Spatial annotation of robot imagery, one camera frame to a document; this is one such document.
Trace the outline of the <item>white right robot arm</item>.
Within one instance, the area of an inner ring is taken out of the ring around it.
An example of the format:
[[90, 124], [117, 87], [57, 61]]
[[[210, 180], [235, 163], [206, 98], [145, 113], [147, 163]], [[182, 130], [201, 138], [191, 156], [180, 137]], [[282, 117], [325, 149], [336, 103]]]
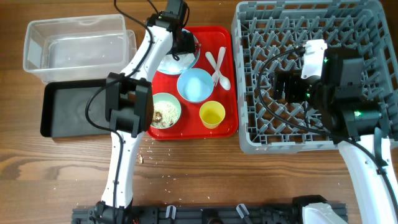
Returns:
[[303, 66], [272, 75], [273, 98], [288, 103], [306, 101], [320, 113], [323, 129], [290, 122], [272, 110], [269, 113], [288, 126], [328, 136], [338, 146], [363, 223], [397, 223], [397, 179], [390, 162], [392, 128], [387, 110], [363, 96], [363, 57], [344, 47], [295, 47], [265, 62], [257, 90], [269, 64], [290, 54], [302, 57]]

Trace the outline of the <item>green bowl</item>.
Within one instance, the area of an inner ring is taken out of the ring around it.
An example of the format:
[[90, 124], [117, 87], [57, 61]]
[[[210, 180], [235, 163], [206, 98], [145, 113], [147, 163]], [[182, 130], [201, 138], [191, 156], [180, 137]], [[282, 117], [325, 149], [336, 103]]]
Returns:
[[177, 123], [182, 107], [178, 99], [170, 93], [156, 93], [153, 95], [154, 114], [151, 127], [168, 129]]

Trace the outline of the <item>rice and food waste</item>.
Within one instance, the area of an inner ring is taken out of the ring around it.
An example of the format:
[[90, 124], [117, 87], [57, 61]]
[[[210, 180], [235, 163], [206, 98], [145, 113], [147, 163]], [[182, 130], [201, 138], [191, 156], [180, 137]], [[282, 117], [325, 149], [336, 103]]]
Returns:
[[174, 104], [169, 101], [158, 101], [154, 104], [154, 114], [151, 126], [157, 129], [166, 129], [178, 120], [179, 112]]

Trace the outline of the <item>yellow cup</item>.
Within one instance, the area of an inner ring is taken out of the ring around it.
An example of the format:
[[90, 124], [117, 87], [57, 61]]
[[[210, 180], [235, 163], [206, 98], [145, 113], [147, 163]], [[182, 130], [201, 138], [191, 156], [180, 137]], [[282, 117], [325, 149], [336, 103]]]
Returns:
[[226, 116], [224, 106], [218, 101], [207, 101], [199, 110], [200, 119], [208, 129], [215, 129]]

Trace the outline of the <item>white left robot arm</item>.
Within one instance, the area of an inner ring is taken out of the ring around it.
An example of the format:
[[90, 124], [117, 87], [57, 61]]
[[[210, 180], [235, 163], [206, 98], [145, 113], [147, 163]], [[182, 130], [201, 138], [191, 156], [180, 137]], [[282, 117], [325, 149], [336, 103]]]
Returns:
[[92, 219], [103, 223], [123, 223], [131, 216], [132, 177], [137, 150], [150, 128], [154, 112], [152, 79], [167, 55], [176, 57], [196, 50], [191, 34], [184, 34], [190, 14], [185, 1], [168, 1], [165, 10], [156, 11], [145, 22], [144, 40], [129, 64], [119, 73], [110, 73], [105, 86], [97, 90], [85, 108], [87, 121], [93, 100], [105, 93], [105, 118], [111, 133], [112, 153], [108, 180], [101, 200], [95, 205]]

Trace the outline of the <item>white napkin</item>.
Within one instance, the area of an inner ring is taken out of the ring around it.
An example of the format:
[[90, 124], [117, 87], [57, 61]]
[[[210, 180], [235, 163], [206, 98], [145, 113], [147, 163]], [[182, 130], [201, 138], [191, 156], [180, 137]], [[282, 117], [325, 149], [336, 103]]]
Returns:
[[179, 60], [175, 60], [173, 55], [166, 55], [160, 65], [159, 70], [167, 70], [169, 72], [179, 72], [189, 67], [195, 60], [194, 54], [181, 54], [177, 55]]

